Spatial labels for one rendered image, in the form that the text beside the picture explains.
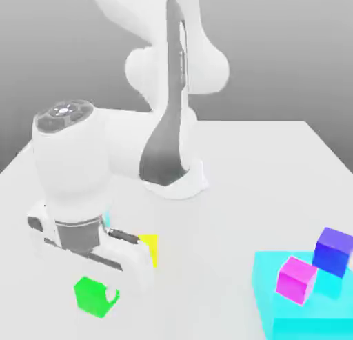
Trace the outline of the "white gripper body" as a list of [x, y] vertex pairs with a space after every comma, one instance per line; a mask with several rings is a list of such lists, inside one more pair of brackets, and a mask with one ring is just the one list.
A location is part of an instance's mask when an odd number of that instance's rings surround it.
[[138, 237], [122, 232], [100, 232], [99, 244], [87, 252], [62, 248], [40, 232], [47, 246], [60, 251], [65, 265], [109, 288], [147, 289], [154, 280], [149, 247]]

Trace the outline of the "small green cube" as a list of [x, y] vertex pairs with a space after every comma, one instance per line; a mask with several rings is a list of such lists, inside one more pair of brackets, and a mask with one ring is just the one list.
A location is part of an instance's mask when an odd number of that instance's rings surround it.
[[89, 277], [82, 277], [73, 287], [77, 306], [88, 314], [104, 318], [120, 298], [120, 291], [116, 289], [115, 300], [112, 303], [107, 302], [105, 297], [106, 287], [107, 285], [104, 283]]

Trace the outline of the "small yellow cube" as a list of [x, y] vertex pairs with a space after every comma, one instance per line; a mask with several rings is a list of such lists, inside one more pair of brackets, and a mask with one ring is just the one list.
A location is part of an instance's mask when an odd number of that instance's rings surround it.
[[140, 234], [139, 238], [149, 248], [152, 265], [154, 268], [158, 266], [158, 235], [157, 234]]

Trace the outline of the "small magenta cube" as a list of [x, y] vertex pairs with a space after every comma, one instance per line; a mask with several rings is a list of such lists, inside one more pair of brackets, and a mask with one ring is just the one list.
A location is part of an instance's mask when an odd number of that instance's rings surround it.
[[317, 270], [316, 266], [290, 256], [279, 269], [276, 293], [303, 306], [314, 289]]

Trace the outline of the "small blue cube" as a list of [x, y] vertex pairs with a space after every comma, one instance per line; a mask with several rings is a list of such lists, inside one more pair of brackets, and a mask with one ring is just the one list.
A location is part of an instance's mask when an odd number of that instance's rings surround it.
[[325, 227], [316, 242], [312, 265], [343, 278], [352, 251], [352, 235]]

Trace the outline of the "large cyan box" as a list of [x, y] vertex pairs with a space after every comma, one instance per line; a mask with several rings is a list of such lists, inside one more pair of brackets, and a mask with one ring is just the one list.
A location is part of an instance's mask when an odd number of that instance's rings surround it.
[[311, 262], [309, 251], [258, 251], [252, 286], [266, 340], [353, 340], [353, 270], [343, 278], [318, 270], [300, 306], [275, 292], [279, 268], [290, 257]]

